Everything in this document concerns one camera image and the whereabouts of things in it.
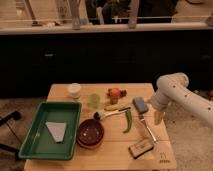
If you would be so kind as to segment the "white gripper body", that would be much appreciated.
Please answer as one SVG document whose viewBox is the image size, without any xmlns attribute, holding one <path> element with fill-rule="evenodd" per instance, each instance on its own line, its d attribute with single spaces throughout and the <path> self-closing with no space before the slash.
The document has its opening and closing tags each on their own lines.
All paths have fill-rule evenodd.
<svg viewBox="0 0 213 171">
<path fill-rule="evenodd" d="M 160 90 L 157 90 L 150 99 L 150 104 L 156 111 L 164 111 L 170 102 L 171 99 L 163 94 Z"/>
</svg>

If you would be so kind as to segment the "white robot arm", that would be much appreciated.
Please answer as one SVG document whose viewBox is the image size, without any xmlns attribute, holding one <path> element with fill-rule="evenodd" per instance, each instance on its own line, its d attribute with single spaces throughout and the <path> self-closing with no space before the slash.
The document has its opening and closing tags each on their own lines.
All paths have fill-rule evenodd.
<svg viewBox="0 0 213 171">
<path fill-rule="evenodd" d="M 150 102 L 156 111 L 164 111 L 171 101 L 175 101 L 213 129 L 213 102 L 187 89 L 189 79 L 184 73 L 160 76 L 157 91 Z"/>
</svg>

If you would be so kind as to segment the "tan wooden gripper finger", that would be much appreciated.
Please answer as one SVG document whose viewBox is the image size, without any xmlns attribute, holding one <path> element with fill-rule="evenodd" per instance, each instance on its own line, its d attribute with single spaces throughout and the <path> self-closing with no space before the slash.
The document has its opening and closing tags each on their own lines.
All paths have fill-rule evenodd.
<svg viewBox="0 0 213 171">
<path fill-rule="evenodd" d="M 165 115 L 164 111 L 155 111 L 154 112 L 154 124 L 159 125 L 161 121 L 163 120 Z"/>
</svg>

